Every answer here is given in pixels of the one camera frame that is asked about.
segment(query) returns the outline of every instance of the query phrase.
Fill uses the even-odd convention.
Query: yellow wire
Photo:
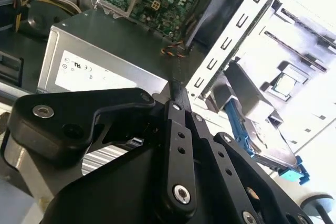
[[[67,11],[68,13],[70,13],[71,15],[74,15],[73,12],[71,12],[68,8],[65,8],[64,6],[61,6],[57,3],[54,3],[53,1],[50,1],[50,0],[37,0],[37,1],[40,1],[40,2],[45,2],[45,3],[49,3],[49,4],[52,4],[52,5],[55,5],[55,6],[58,6],[59,8]]]
[[[22,2],[22,6],[25,6],[27,5],[29,0],[24,0]],[[48,3],[48,4],[52,4],[52,5],[55,5],[55,6],[58,6],[59,8],[63,9],[63,10],[66,10],[67,12],[71,13],[72,15],[74,15],[73,12],[71,12],[69,9],[57,4],[57,3],[54,3],[53,1],[50,1],[50,0],[37,0],[37,1],[40,1],[40,2],[45,2],[45,3]],[[16,25],[15,25],[15,31],[18,31],[19,30],[19,27],[20,27],[20,21],[21,21],[21,14],[17,15],[16,16]]]

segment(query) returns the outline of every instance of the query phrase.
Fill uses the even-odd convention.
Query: wire
[[[164,54],[164,55],[169,55],[169,56],[175,56],[175,54],[173,53],[173,52],[170,52],[170,51],[168,51],[167,49],[169,49],[169,48],[174,48],[174,49],[176,49],[180,44],[182,44],[183,43],[183,41],[181,40],[181,41],[179,41],[179,42],[177,42],[177,43],[174,43],[174,44],[172,44],[172,45],[170,45],[170,46],[167,46],[167,47],[164,47],[164,48],[161,48],[161,53],[162,54]],[[182,55],[182,54],[180,54],[180,53],[176,53],[176,56],[177,57],[179,57],[179,58],[185,58],[185,56],[184,55]]]
[[[13,22],[13,29],[16,32],[18,31],[18,20],[20,18],[21,5],[22,5],[22,0],[14,0],[13,1],[13,7],[16,10],[15,19],[14,19],[14,22]]]
[[[26,6],[27,4],[31,3],[32,1],[34,0],[25,0],[22,2],[22,5],[23,6]],[[57,4],[53,1],[50,1],[50,0],[36,0],[36,1],[40,1],[40,2],[45,2],[45,3],[48,3],[48,4],[52,4],[52,5],[55,5],[59,8],[61,8],[62,10],[64,10],[65,12],[67,12],[68,14],[70,14],[71,16],[74,15],[73,12],[71,12],[69,9],[67,9],[66,7],[60,5],[60,4]],[[16,17],[16,27],[17,27],[17,30],[19,29],[19,26],[20,26],[20,21],[21,21],[21,14],[19,14],[17,17]]]
[[[78,13],[81,13],[81,12],[82,12],[82,10],[81,10],[75,3],[73,3],[73,2],[71,2],[71,1],[69,1],[69,0],[57,0],[57,1],[62,2],[62,3],[65,3],[65,4],[67,4],[67,5],[70,5],[70,6],[71,6],[73,9],[75,9],[76,12],[78,12]]]

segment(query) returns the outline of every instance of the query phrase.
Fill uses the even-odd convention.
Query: gray metal panel
[[[55,80],[64,50],[160,93],[169,79],[185,81],[203,55],[194,50],[187,59],[160,53],[167,42],[124,18],[89,10],[51,28],[38,90],[64,92]]]
[[[120,157],[127,151],[115,146],[108,146],[86,154],[82,164],[82,173],[86,175],[95,169],[107,164],[108,162]]]
[[[269,117],[274,110],[272,104],[264,98],[239,64],[232,62],[225,71],[225,76],[235,91],[246,118],[261,122]]]

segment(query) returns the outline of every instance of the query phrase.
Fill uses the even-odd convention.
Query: silver screw
[[[54,110],[47,105],[37,105],[33,107],[33,114],[39,118],[51,118],[54,116]]]
[[[305,220],[304,217],[302,217],[301,215],[298,215],[299,220],[301,221],[302,224],[308,224],[308,222]]]
[[[149,97],[147,96],[147,95],[145,95],[145,94],[141,94],[141,98],[143,99],[143,100],[145,100],[146,102],[149,102]]]
[[[227,141],[228,143],[231,143],[231,139],[229,139],[228,137],[225,137],[225,135],[222,135],[222,137],[225,139],[225,141]]]
[[[257,224],[256,219],[249,212],[243,212],[243,219],[246,224]]]
[[[173,192],[178,202],[185,205],[190,202],[190,193],[184,186],[176,185]]]
[[[175,108],[175,109],[177,109],[177,110],[181,110],[181,108],[177,105],[177,104],[173,104],[173,107]]]
[[[203,118],[200,115],[195,115],[196,120],[198,120],[199,122],[203,121]]]

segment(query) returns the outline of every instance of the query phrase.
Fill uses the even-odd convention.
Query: white label
[[[68,51],[63,52],[55,84],[70,91],[135,88],[135,82]]]

